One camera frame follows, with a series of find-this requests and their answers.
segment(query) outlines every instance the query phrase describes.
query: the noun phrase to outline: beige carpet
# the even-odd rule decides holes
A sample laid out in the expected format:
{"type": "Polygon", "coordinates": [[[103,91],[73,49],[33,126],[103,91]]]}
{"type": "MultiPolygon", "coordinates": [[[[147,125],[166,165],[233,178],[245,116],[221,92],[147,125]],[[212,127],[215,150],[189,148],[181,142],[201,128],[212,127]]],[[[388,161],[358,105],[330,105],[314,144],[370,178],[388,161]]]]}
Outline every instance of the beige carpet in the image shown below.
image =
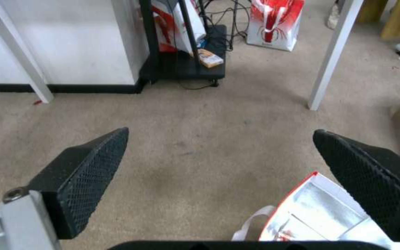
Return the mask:
{"type": "Polygon", "coordinates": [[[310,172],[333,178],[311,141],[317,128],[397,149],[388,110],[400,102],[400,60],[377,26],[354,27],[320,110],[305,106],[332,35],[324,26],[331,4],[307,0],[291,53],[237,38],[217,89],[160,81],[140,95],[56,94],[38,106],[33,93],[0,93],[0,200],[65,147],[127,126],[116,176],[86,230],[64,248],[228,240],[310,172]]]}

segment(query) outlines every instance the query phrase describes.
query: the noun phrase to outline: table leg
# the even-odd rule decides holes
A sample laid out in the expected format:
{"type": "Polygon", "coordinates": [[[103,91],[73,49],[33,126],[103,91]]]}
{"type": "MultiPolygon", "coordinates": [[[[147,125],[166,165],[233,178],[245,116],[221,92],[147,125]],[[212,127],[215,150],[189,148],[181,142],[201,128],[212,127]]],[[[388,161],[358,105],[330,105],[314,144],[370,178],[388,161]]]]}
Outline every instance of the table leg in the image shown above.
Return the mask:
{"type": "Polygon", "coordinates": [[[340,14],[339,21],[334,31],[333,37],[327,49],[324,62],[322,63],[316,82],[308,101],[308,107],[316,111],[324,98],[325,91],[333,75],[343,47],[348,39],[351,28],[359,13],[364,0],[346,0],[340,14]]]}

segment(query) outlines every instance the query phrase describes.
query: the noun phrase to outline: bolt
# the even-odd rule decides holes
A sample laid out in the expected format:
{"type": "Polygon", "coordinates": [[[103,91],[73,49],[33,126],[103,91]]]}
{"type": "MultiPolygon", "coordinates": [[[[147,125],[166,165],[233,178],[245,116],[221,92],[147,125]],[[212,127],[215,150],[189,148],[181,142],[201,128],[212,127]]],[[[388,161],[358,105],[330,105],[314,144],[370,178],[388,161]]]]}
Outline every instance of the bolt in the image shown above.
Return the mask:
{"type": "Polygon", "coordinates": [[[14,189],[10,189],[3,196],[3,203],[7,204],[11,201],[16,201],[19,198],[22,198],[28,194],[28,191],[24,187],[17,187],[14,189]]]}

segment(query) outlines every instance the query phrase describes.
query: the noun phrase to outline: red bag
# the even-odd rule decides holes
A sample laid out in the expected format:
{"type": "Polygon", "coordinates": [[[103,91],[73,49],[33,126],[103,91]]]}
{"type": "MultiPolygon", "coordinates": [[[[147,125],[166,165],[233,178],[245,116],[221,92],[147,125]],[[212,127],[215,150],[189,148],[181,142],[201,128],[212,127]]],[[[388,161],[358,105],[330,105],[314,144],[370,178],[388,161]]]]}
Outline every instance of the red bag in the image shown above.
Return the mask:
{"type": "Polygon", "coordinates": [[[292,51],[304,0],[252,0],[248,44],[292,51]]]}

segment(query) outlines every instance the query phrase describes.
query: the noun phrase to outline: black stand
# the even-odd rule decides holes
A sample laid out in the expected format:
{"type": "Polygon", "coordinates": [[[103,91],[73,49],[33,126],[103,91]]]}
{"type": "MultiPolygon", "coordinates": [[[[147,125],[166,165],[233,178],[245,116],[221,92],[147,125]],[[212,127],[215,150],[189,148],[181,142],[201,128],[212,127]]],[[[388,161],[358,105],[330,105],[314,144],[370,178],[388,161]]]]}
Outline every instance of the black stand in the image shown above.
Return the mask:
{"type": "MultiPolygon", "coordinates": [[[[212,81],[212,86],[218,86],[217,80],[225,77],[225,62],[213,68],[206,68],[198,59],[197,45],[192,32],[191,22],[184,0],[178,0],[181,13],[186,25],[187,35],[192,47],[193,58],[179,51],[178,53],[160,52],[157,31],[151,9],[151,0],[140,0],[144,28],[149,45],[149,57],[140,70],[140,78],[145,81],[156,82],[159,79],[205,79],[212,81]]],[[[199,0],[200,14],[203,16],[207,31],[207,45],[205,49],[225,60],[226,57],[226,26],[207,26],[203,0],[199,0]]]]}

